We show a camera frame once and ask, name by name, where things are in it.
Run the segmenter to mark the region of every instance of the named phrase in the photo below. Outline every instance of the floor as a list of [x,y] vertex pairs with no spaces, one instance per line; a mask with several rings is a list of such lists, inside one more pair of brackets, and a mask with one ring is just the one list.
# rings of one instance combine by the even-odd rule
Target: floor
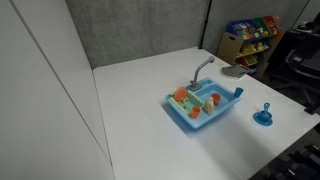
[[[266,84],[269,87],[274,87],[275,85],[282,84],[283,82],[278,81],[276,79],[271,80],[270,74],[266,74],[261,80],[262,83]],[[297,92],[296,89],[282,89],[279,90],[281,94],[289,97],[290,99],[298,102],[299,104],[304,104],[305,100],[301,98],[300,92]],[[314,94],[310,94],[311,99],[316,98],[317,96]],[[316,113],[320,115],[320,108],[316,110]],[[310,143],[313,143],[317,146],[320,146],[320,134],[316,132],[314,129],[311,129],[309,132],[307,132],[304,136],[302,136],[298,141],[296,141],[294,144],[292,144],[290,147],[288,147],[284,152],[282,152],[277,158],[280,158],[284,161],[290,160],[288,157],[289,153],[293,153],[295,151],[304,151],[304,146],[309,145]],[[263,179],[263,175],[270,174],[270,170],[268,166],[266,165],[263,167],[259,172],[257,172],[254,176],[250,178],[250,180],[258,180]]]

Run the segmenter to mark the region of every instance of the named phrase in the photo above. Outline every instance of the faucet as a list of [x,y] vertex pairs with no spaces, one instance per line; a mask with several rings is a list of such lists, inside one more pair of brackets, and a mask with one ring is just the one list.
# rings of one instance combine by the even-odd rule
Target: faucet
[[190,86],[190,89],[191,91],[196,91],[196,90],[199,90],[202,88],[201,84],[199,84],[197,82],[197,78],[198,78],[198,74],[199,74],[199,71],[201,68],[203,68],[205,65],[207,65],[208,63],[213,63],[215,60],[215,58],[213,56],[211,56],[208,60],[206,60],[204,63],[202,63],[196,70],[196,73],[194,74],[194,79],[193,81],[191,80],[190,83],[191,83],[191,86]]

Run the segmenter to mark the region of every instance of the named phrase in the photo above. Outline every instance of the white table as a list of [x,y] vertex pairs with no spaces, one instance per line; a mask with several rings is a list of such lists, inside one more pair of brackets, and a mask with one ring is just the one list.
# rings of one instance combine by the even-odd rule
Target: white table
[[[188,85],[210,56],[190,48],[94,70],[116,180],[248,179],[320,121],[249,76],[222,76],[227,64],[216,58],[198,80],[242,87],[242,99],[202,129],[188,130],[164,97]],[[252,118],[265,102],[270,127]]]

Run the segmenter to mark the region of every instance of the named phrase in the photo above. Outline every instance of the blue toy cup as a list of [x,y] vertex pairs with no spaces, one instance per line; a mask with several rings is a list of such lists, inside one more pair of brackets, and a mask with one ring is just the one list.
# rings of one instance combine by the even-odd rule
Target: blue toy cup
[[236,88],[236,91],[235,91],[234,94],[233,94],[233,96],[234,96],[235,98],[239,98],[239,97],[241,96],[242,92],[243,92],[243,89],[237,87],[237,88]]
[[258,118],[263,122],[267,122],[272,118],[272,114],[270,114],[268,111],[261,111],[258,114]]

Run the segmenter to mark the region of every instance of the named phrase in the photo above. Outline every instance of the blue toy sink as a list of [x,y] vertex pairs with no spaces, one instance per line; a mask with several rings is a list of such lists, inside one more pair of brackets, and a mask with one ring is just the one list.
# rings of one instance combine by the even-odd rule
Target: blue toy sink
[[235,103],[240,101],[240,98],[235,98],[233,96],[233,92],[228,90],[227,88],[223,87],[222,85],[218,84],[217,82],[213,81],[210,78],[205,78],[203,80],[200,80],[199,83],[202,85],[202,88],[192,92],[190,91],[190,85],[187,86],[187,90],[189,93],[192,93],[196,98],[203,102],[205,102],[211,94],[218,93],[220,94],[220,103],[218,106],[214,107],[213,113],[210,115],[206,114],[203,109],[201,108],[201,112],[197,119],[192,119],[189,117],[189,115],[186,113],[186,111],[183,111],[181,106],[179,107],[179,104],[175,102],[173,99],[173,94],[168,94],[165,98],[172,107],[172,109],[183,119],[192,129],[198,129],[201,126],[205,125],[209,121],[212,121],[214,118],[219,116],[221,113],[226,111],[228,108],[233,106]]

